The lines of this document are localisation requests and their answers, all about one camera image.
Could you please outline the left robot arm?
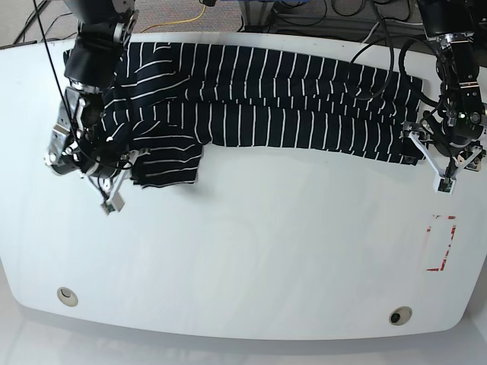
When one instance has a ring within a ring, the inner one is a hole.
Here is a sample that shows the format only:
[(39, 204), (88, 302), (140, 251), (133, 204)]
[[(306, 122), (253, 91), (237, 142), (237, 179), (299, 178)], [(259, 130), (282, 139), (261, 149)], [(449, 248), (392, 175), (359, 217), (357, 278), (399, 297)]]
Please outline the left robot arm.
[(480, 165), (480, 142), (486, 137), (486, 105), (470, 39), (473, 20), (466, 1), (420, 1), (419, 10), (425, 28), (421, 41), (431, 48), (441, 79), (440, 99), (426, 97), (406, 74), (406, 53), (419, 40), (410, 37), (399, 55), (390, 55), (390, 61), (398, 63), (399, 81), (432, 109), (419, 121), (401, 125), (355, 117), (340, 126), (351, 133), (350, 153), (397, 163), (425, 157), (436, 172), (435, 189), (451, 193), (461, 170)]

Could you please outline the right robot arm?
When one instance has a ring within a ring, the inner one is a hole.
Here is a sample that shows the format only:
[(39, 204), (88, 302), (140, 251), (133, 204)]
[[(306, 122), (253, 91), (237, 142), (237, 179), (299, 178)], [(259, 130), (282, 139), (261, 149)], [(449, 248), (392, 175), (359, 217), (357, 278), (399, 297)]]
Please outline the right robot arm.
[(65, 64), (66, 89), (44, 162), (56, 175), (78, 171), (97, 190), (106, 214), (124, 206), (120, 186), (148, 149), (129, 148), (130, 135), (114, 139), (102, 125), (103, 94), (114, 85), (138, 11), (133, 1), (67, 1), (78, 19), (75, 46)]

